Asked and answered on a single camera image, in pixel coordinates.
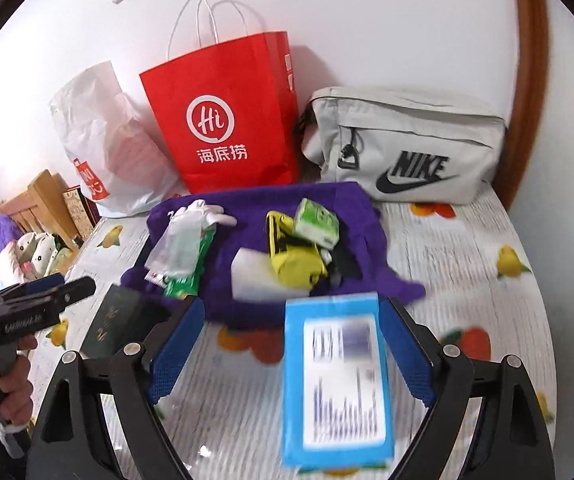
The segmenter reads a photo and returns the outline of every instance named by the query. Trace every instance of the metal bolt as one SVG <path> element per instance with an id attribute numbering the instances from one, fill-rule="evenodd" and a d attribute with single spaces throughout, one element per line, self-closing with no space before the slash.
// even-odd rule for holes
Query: metal bolt
<path id="1" fill-rule="evenodd" d="M 447 357 L 458 357 L 460 355 L 460 348 L 456 345 L 445 345 L 442 347 L 442 351 Z"/>
<path id="2" fill-rule="evenodd" d="M 136 355 L 140 352 L 140 345 L 138 343 L 129 343 L 122 351 L 125 352 L 125 355 Z"/>
<path id="3" fill-rule="evenodd" d="M 68 365 L 69 363 L 72 363 L 75 360 L 76 360 L 76 352 L 74 352 L 73 350 L 65 352 L 62 355 L 62 362 L 64 362 L 65 365 Z"/>
<path id="4" fill-rule="evenodd" d="M 507 364 L 513 368 L 520 368 L 522 366 L 522 361 L 517 355 L 507 356 Z"/>

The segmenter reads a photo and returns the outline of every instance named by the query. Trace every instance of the yellow pouch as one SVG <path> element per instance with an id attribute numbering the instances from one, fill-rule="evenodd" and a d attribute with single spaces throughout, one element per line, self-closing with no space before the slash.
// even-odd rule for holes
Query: yellow pouch
<path id="1" fill-rule="evenodd" d="M 292 217 L 269 211 L 267 234 L 270 261 L 283 285 L 311 290 L 321 276 L 327 276 L 317 245 L 293 235 Z"/>

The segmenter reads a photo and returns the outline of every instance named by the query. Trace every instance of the grey nike bag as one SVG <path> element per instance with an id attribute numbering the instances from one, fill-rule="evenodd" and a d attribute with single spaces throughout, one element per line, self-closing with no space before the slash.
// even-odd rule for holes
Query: grey nike bag
<path id="1" fill-rule="evenodd" d="M 358 182 L 386 202 L 470 203 L 495 170 L 505 131 L 484 103 L 427 89 L 324 88 L 307 123 L 302 149 L 321 180 Z"/>

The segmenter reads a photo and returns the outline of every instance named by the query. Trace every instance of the white wall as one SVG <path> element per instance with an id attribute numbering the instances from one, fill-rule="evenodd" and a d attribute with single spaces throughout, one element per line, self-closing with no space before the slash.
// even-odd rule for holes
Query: white wall
<path id="1" fill-rule="evenodd" d="M 510 216 L 547 308 L 556 354 L 560 480 L 574 475 L 574 17 L 559 0 L 550 12 L 550 81 L 544 116 Z"/>
<path id="2" fill-rule="evenodd" d="M 47 102 L 81 70 L 111 59 L 156 135 L 138 74 L 164 60 L 185 0 L 27 0 L 0 32 L 0 199 L 41 170 L 75 182 Z M 514 0 L 240 0 L 250 30 L 289 31 L 301 105 L 332 84 L 432 84 L 509 115 L 517 59 Z M 240 35 L 218 6 L 221 36 Z M 196 47 L 193 13 L 174 43 Z"/>

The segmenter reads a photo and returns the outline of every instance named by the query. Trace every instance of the wooden headboard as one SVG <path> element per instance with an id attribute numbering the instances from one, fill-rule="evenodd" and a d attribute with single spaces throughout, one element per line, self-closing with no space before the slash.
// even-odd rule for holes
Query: wooden headboard
<path id="1" fill-rule="evenodd" d="M 509 210 L 536 142 L 547 90 L 549 22 L 546 0 L 516 0 L 520 58 L 509 128 L 498 163 L 494 190 Z"/>
<path id="2" fill-rule="evenodd" d="M 80 234 L 62 198 L 63 191 L 45 170 L 32 180 L 27 191 L 0 203 L 0 213 L 13 218 L 25 232 L 58 234 L 69 249 L 78 252 L 74 239 Z"/>

